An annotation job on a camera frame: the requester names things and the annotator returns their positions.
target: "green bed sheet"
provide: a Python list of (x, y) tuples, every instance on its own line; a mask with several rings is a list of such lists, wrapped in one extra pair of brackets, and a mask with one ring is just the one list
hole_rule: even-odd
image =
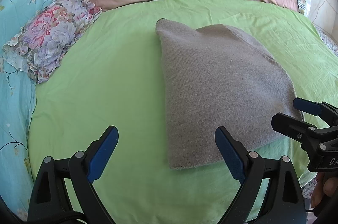
[[(119, 143), (94, 182), (117, 224), (217, 223), (239, 183), (224, 162), (171, 170), (165, 133), (165, 85), (156, 21), (192, 28), (239, 27), (260, 41), (290, 75), (299, 97), (338, 104), (338, 59), (304, 16), (272, 4), (246, 0), (159, 0), (105, 12), (70, 49), (48, 82), (37, 85), (29, 131), (33, 176), (45, 156), (85, 150), (108, 125)], [(317, 117), (305, 116), (318, 127)], [(257, 149), (263, 156), (288, 155), (301, 186), (313, 173), (300, 145), (281, 138)], [(70, 190), (74, 208), (80, 210)], [(263, 200), (261, 190), (251, 216)]]

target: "human hand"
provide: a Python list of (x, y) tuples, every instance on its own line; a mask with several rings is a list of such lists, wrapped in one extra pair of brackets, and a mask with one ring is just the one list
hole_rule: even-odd
[(323, 185), (324, 173), (318, 173), (316, 176), (317, 184), (311, 197), (311, 208), (319, 205), (324, 194), (332, 197), (338, 187), (338, 177), (331, 177)]

